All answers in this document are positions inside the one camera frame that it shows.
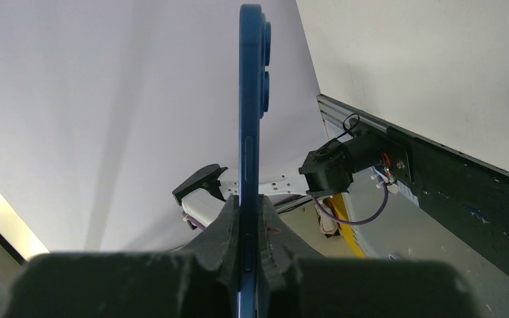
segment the yellow object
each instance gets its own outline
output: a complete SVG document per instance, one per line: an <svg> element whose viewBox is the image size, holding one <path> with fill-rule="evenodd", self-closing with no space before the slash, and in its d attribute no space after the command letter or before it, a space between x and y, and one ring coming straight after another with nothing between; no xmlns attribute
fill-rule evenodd
<svg viewBox="0 0 509 318"><path fill-rule="evenodd" d="M0 193L0 234L17 252L28 260L37 254L47 253L48 249L30 230L7 200Z"/></svg>
<svg viewBox="0 0 509 318"><path fill-rule="evenodd" d="M348 212L346 211L346 205L344 203L344 199L342 197L342 193L333 195L332 198L325 199L329 204L333 206L333 209L337 213L339 219L344 221L350 221L348 219ZM366 258L366 254L362 251L356 238L354 236L354 230L350 225L340 224L342 235L350 248L354 251L356 257Z"/></svg>

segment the white plastic part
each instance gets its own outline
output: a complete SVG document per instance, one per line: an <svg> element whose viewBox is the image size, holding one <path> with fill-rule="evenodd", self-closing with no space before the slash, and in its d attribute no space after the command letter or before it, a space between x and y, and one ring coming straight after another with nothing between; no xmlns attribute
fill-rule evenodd
<svg viewBox="0 0 509 318"><path fill-rule="evenodd" d="M328 206L326 206L322 201L319 201L319 202L321 203L321 206L323 207L323 209L325 209L330 215L334 215L334 213L331 211L331 209ZM331 234L331 235L335 234L335 232L339 228L339 225L336 223L336 221L334 221L327 215L323 215L323 212L321 212L321 210L318 209L317 207L315 207L315 210L317 210L317 212L319 213L319 216L321 216L321 226L323 227L323 231L326 232L327 234Z"/></svg>
<svg viewBox="0 0 509 318"><path fill-rule="evenodd" d="M225 202L211 196L205 189L196 189L182 198L184 212L205 227L217 218L224 204Z"/></svg>
<svg viewBox="0 0 509 318"><path fill-rule="evenodd" d="M303 160L304 158L298 158L295 162L272 169L272 172L268 172L266 167L261 167L258 177L258 192L267 196L307 195L309 186L306 178L298 172ZM239 193L239 171L237 169L226 170L218 180L221 182L219 189L224 199L227 200L230 195Z"/></svg>
<svg viewBox="0 0 509 318"><path fill-rule="evenodd" d="M376 176L376 178L380 177L384 182L387 182L387 177L384 176L379 170L377 170L374 167L372 167L371 170L375 174L374 176ZM412 194L411 189L409 189L406 185L404 185L400 182L395 182L393 184L388 185L387 190L392 194L401 193L404 197L406 197L412 203L414 203L416 206L418 206L418 197L416 197L414 194Z"/></svg>
<svg viewBox="0 0 509 318"><path fill-rule="evenodd" d="M278 172L269 172L267 167L261 167L261 174L258 177L258 192L267 196L280 194L306 195L309 189L306 178L297 171L298 167L302 166L303 161L304 158L298 158L295 162L289 162L273 169ZM219 190L225 200L230 195L239 193L239 171L237 169L226 170L218 180L221 182ZM204 189L194 190L182 198L184 212L205 227L217 218L224 204L224 201L211 196Z"/></svg>

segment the purple wire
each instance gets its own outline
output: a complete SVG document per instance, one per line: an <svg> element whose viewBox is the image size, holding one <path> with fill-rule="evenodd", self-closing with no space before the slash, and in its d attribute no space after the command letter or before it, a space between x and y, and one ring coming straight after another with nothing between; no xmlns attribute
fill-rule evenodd
<svg viewBox="0 0 509 318"><path fill-rule="evenodd" d="M381 185L383 187L383 194L384 194L383 202L381 203L381 205L378 208L378 211L374 215L372 215L371 217L369 217L365 220L362 220L362 221L341 220L338 217L327 212L327 210L325 210L325 208L319 203L319 201L316 198L313 198L313 202L315 202L315 205L321 211L321 213L323 213L326 216L330 217L331 219L337 221L338 223L347 224L347 225L364 225L364 224L370 223L371 221L377 219L377 217L383 212L383 209L385 209L385 205L387 204L387 198L389 197L389 191L387 190L387 185L385 184L385 182L382 182Z"/></svg>

